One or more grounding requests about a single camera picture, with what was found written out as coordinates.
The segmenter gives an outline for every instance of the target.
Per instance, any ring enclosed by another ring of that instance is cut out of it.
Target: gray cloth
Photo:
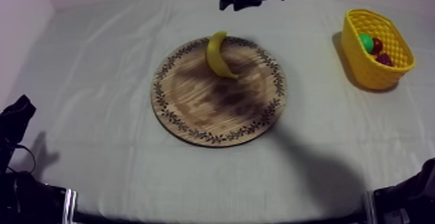
[[[38,109],[24,145],[39,155],[41,181],[77,190],[81,211],[105,216],[295,221],[349,213],[365,190],[407,179],[435,156],[433,19],[328,0],[222,12],[218,1],[121,1],[54,16],[9,98],[26,93]],[[348,80],[339,32],[350,8],[391,18],[414,53],[416,68],[394,90]],[[150,107],[165,56],[218,30],[267,49],[288,88],[270,132],[219,150],[177,140]]]

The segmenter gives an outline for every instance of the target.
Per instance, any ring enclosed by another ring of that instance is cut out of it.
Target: fruit in basket
[[[226,31],[219,31],[210,38],[206,50],[206,60],[208,66],[218,76],[237,79],[239,76],[231,72],[230,68],[221,57],[221,43],[226,35]]]
[[[371,53],[373,51],[373,39],[368,34],[362,33],[359,34],[359,40],[363,44],[367,53]]]
[[[373,40],[373,50],[370,54],[372,55],[379,54],[382,51],[384,45],[382,44],[382,41],[379,40],[378,38],[373,38],[372,40]]]
[[[379,63],[382,63],[383,65],[387,65],[387,66],[393,67],[393,62],[391,62],[391,59],[390,59],[389,55],[387,55],[386,53],[380,54],[376,58],[376,61],[378,61]]]

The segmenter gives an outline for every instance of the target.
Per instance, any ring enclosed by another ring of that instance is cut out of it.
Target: black cable
[[[30,156],[32,157],[32,160],[33,160],[33,167],[32,167],[32,169],[31,169],[31,171],[30,171],[30,173],[32,174],[33,173],[33,171],[35,170],[35,168],[36,168],[36,158],[35,158],[35,155],[26,147],[26,146],[23,146],[23,145],[20,145],[20,144],[17,144],[16,146],[15,146],[15,148],[16,149],[24,149],[24,150],[26,150],[29,154],[30,154]]]
[[[28,173],[30,173],[30,174],[32,174],[33,173],[33,171],[35,170],[35,168],[36,168],[36,158],[35,158],[35,155],[26,147],[26,146],[23,146],[23,145],[20,145],[20,144],[16,144],[16,145],[10,145],[10,144],[6,144],[8,147],[11,147],[11,148],[14,148],[14,149],[24,149],[25,151],[27,151],[29,154],[30,154],[30,156],[32,157],[32,160],[33,160],[33,167],[32,167],[32,169],[31,169],[31,171],[29,171]],[[17,171],[15,171],[14,169],[12,169],[11,167],[7,167],[11,172],[13,172],[13,173],[17,173]]]
[[[17,171],[15,171],[13,168],[11,168],[11,167],[9,167],[9,166],[7,166],[7,168],[8,168],[11,172],[17,174]]]

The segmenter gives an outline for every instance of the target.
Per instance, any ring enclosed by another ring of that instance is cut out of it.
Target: decorative leaf border
[[[153,90],[155,93],[155,101],[160,106],[160,113],[162,116],[166,117],[170,123],[176,125],[178,130],[183,133],[188,133],[188,136],[194,139],[204,140],[210,144],[220,144],[225,141],[238,140],[240,137],[245,135],[250,135],[272,123],[271,119],[275,116],[276,110],[284,101],[282,97],[285,95],[285,78],[281,74],[280,66],[276,63],[275,59],[272,58],[269,53],[263,50],[257,44],[247,41],[245,39],[236,37],[226,37],[225,41],[230,44],[237,45],[240,47],[249,47],[256,50],[257,55],[263,60],[263,62],[272,70],[273,84],[276,89],[277,98],[273,98],[263,110],[260,118],[253,120],[249,126],[243,126],[236,131],[230,131],[226,135],[214,135],[209,131],[199,131],[198,129],[192,129],[185,122],[183,122],[173,111],[168,109],[168,103],[166,101],[166,95],[162,90],[161,81],[166,77],[168,71],[174,67],[175,62],[180,59],[183,55],[188,54],[193,49],[198,48],[201,45],[207,44],[208,38],[201,38],[187,43],[184,47],[178,49],[178,51],[166,59],[165,64],[157,71],[155,83],[153,84]]]

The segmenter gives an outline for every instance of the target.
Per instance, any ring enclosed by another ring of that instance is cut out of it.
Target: green ball
[[[367,53],[371,53],[373,51],[374,43],[371,36],[367,34],[359,34],[359,40],[363,44]]]

